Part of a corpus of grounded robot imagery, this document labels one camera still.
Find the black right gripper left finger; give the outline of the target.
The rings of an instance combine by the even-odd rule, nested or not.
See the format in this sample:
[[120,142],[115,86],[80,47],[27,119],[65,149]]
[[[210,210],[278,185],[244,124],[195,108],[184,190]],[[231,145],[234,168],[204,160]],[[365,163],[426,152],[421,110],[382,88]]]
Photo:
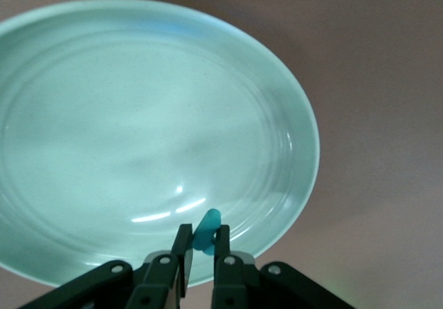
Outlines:
[[109,261],[22,308],[179,308],[192,263],[192,225],[179,226],[171,250],[149,254],[134,270]]

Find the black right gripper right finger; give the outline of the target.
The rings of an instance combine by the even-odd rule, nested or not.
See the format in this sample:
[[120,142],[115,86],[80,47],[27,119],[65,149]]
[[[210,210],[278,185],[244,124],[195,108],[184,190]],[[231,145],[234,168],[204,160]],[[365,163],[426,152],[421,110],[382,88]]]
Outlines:
[[215,235],[212,308],[352,307],[286,263],[257,268],[252,255],[230,249],[229,236],[227,225]]

